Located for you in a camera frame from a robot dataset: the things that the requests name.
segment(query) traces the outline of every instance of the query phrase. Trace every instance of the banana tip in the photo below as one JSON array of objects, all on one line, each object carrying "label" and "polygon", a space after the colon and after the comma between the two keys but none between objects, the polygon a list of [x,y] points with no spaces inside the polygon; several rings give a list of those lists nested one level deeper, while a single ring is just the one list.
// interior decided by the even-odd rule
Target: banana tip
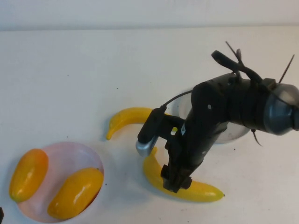
[{"label": "banana tip", "polygon": [[106,135],[106,139],[107,139],[107,140],[110,140],[111,137],[112,137],[112,134],[111,134],[110,132],[108,132],[107,135]]}]

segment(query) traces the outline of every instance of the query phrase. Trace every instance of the cable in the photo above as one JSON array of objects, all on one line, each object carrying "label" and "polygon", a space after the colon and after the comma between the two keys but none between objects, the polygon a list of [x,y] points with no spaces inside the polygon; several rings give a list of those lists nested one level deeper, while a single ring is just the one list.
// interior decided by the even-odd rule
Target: cable
[{"label": "cable", "polygon": [[163,104],[163,106],[167,106],[167,105],[170,104],[173,100],[175,100],[175,99],[177,99],[177,98],[179,98],[179,97],[181,97],[181,96],[183,96],[183,95],[187,95],[187,94],[189,94],[189,93],[192,93],[192,90],[189,90],[189,91],[186,91],[186,92],[183,92],[183,93],[181,93],[181,94],[176,95],[175,97],[173,97],[173,98],[171,98],[170,100],[168,100],[165,104]]}]

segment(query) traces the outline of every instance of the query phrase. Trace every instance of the plastic fruit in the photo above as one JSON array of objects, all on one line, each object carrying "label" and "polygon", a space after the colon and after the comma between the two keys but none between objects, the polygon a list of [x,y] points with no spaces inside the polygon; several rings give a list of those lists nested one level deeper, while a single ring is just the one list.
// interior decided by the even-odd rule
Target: plastic fruit
[{"label": "plastic fruit", "polygon": [[144,107],[131,107],[116,113],[110,120],[106,139],[110,140],[112,135],[129,124],[144,124],[152,109]]},{"label": "plastic fruit", "polygon": [[9,194],[16,202],[28,200],[42,184],[48,170],[48,156],[41,149],[31,149],[18,162],[10,182]]},{"label": "plastic fruit", "polygon": [[163,188],[163,180],[160,176],[161,167],[155,158],[157,148],[155,147],[151,154],[145,157],[143,161],[143,172],[147,180],[158,190],[178,198],[182,198],[189,201],[195,202],[213,202],[220,200],[224,194],[216,187],[192,181],[190,188],[180,189],[177,193],[170,192]]},{"label": "plastic fruit", "polygon": [[89,167],[70,175],[48,206],[48,214],[57,219],[72,218],[93,201],[104,180],[97,168]]}]

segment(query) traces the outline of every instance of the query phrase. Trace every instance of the wire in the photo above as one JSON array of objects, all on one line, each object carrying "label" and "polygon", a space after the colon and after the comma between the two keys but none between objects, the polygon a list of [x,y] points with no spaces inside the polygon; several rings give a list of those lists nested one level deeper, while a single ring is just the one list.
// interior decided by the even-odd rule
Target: wire
[{"label": "wire", "polygon": [[291,63],[292,63],[294,57],[295,57],[295,55],[292,56],[290,62],[288,63],[288,66],[286,67],[286,69],[285,69],[284,73],[282,74],[282,76],[281,76],[281,78],[280,78],[280,81],[279,81],[278,83],[281,83],[281,81],[282,81],[283,78],[285,77],[285,74],[286,74],[286,72],[288,71],[288,69],[289,69],[289,67],[290,67],[290,65],[291,65]]},{"label": "wire", "polygon": [[177,99],[177,98],[179,98],[179,97],[181,97],[181,96],[183,96],[183,95],[187,95],[187,94],[189,94],[189,93],[192,93],[192,90],[189,90],[189,91],[186,91],[186,92],[183,92],[183,93],[181,93],[181,94],[176,95],[175,97],[173,97],[173,98],[171,98],[170,100],[168,100],[165,104],[163,104],[163,106],[167,106],[167,105],[170,104],[173,100],[175,100],[175,99]]}]

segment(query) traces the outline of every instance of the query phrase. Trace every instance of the transparent bowl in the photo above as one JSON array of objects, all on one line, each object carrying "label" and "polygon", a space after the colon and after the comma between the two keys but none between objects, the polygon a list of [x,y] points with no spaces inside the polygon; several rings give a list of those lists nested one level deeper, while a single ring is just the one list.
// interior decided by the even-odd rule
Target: transparent bowl
[{"label": "transparent bowl", "polygon": [[59,142],[42,150],[49,158],[49,168],[45,179],[30,199],[18,203],[17,206],[25,216],[35,221],[41,223],[63,222],[64,220],[55,219],[47,213],[49,203],[58,193],[62,184],[72,173],[83,168],[95,167],[104,173],[103,164],[94,150],[80,143]]}]

